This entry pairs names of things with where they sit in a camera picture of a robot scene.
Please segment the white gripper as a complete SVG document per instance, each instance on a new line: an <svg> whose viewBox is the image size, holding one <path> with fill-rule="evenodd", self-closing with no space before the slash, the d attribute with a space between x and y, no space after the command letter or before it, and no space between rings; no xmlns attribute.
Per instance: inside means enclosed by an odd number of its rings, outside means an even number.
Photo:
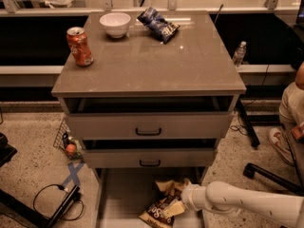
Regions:
<svg viewBox="0 0 304 228"><path fill-rule="evenodd" d="M206 188L198 184L187 185L181 192L181 200L173 200L163 209L162 215L165 218L171 218L182 214L185 207L193 211L205 210L209 207Z"/></svg>

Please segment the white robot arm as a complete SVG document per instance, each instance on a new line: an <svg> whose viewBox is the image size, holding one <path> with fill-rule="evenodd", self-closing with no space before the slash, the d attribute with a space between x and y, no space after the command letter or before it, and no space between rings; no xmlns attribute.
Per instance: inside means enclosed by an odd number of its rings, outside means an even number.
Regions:
<svg viewBox="0 0 304 228"><path fill-rule="evenodd" d="M180 200L172 201L162 211L166 218L182 214L186 209L235 216L248 210L288 228L304 228L304 198L237 188L223 181L207 186L189 184Z"/></svg>

